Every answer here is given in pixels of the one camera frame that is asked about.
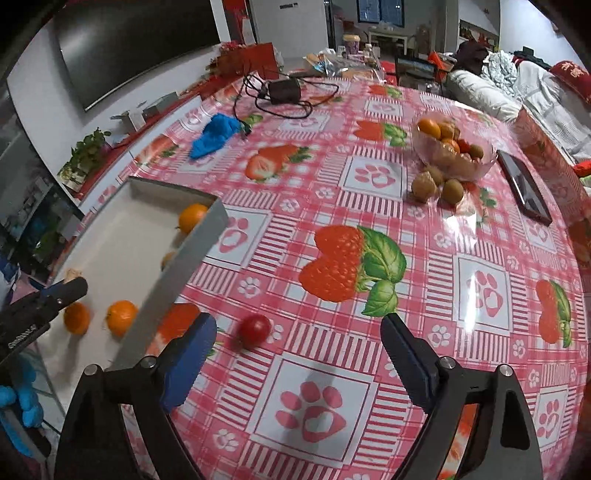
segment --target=red decoration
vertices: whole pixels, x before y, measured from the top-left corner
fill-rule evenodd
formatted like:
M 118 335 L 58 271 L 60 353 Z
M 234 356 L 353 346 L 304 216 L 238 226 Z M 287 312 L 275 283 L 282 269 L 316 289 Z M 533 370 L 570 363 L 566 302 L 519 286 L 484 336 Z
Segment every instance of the red decoration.
M 566 83 L 588 105 L 591 105 L 591 75 L 571 61 L 560 61 L 550 69 L 559 80 Z

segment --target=red cloth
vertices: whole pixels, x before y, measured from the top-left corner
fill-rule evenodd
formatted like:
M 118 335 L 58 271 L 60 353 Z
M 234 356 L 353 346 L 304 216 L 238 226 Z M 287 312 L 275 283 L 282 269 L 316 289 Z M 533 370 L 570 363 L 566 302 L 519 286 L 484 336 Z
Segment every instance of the red cloth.
M 591 175 L 591 160 L 582 161 L 581 163 L 575 165 L 573 170 L 580 179 Z
M 560 61 L 550 69 L 559 80 L 573 89 L 588 105 L 591 105 L 591 75 L 571 61 Z

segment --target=television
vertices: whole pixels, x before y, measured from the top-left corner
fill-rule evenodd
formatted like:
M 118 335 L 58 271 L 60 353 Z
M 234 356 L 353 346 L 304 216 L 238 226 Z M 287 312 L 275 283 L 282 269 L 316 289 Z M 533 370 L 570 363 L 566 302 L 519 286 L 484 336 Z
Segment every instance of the television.
M 54 25 L 86 111 L 142 73 L 220 42 L 210 0 L 76 0 Z

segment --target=window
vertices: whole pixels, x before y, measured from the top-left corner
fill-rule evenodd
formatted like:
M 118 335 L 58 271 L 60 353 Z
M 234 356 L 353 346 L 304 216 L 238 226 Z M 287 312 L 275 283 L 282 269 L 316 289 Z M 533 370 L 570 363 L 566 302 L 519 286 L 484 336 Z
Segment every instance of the window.
M 357 15 L 360 22 L 388 22 L 404 26 L 404 0 L 357 0 Z

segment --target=tablecloth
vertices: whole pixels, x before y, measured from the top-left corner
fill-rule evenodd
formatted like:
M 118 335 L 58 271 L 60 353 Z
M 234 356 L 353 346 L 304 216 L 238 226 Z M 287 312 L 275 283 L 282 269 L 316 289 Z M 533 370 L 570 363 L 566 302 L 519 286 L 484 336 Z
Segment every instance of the tablecloth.
M 559 478 L 577 429 L 588 341 L 579 267 L 557 202 L 507 125 L 416 90 L 336 83 L 338 94 L 306 119 L 271 116 L 241 98 L 236 110 L 252 134 L 190 161 L 207 120 L 232 114 L 239 85 L 218 92 L 166 130 L 178 145 L 172 156 L 128 165 L 81 226 L 130 174 L 224 202 L 229 226 L 179 298 L 221 329 L 172 415 L 185 445 L 210 479 L 389 479 L 425 420 L 379 340 L 381 316 L 396 310 L 438 355 L 472 368 L 513 366 L 545 477 Z M 303 96 L 317 102 L 332 89 L 305 85 Z M 421 163 L 408 132 L 426 109 L 531 167 L 550 227 L 521 214 L 498 165 L 466 185 L 455 210 L 416 203 L 408 189 Z M 372 249 L 382 263 L 366 263 Z M 324 283 L 300 281 L 312 262 Z M 335 278 L 346 288 L 332 288 Z M 327 300 L 313 294 L 322 289 Z M 568 339 L 551 325 L 556 301 L 569 310 Z M 236 326 L 255 312 L 270 318 L 272 332 L 261 348 L 236 350 Z M 440 478 L 457 468 L 453 454 L 461 456 L 473 411 L 465 413 Z M 150 471 L 130 408 L 126 419 Z

